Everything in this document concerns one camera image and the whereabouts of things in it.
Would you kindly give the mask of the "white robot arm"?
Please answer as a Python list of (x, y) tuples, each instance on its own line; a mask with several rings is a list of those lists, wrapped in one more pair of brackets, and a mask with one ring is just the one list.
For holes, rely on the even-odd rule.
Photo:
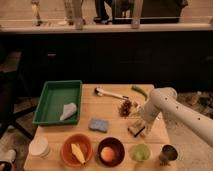
[(138, 108), (145, 121), (147, 132), (160, 112), (175, 116), (198, 137), (213, 148), (213, 120), (182, 105), (177, 101), (177, 92), (171, 87), (154, 88), (148, 101)]

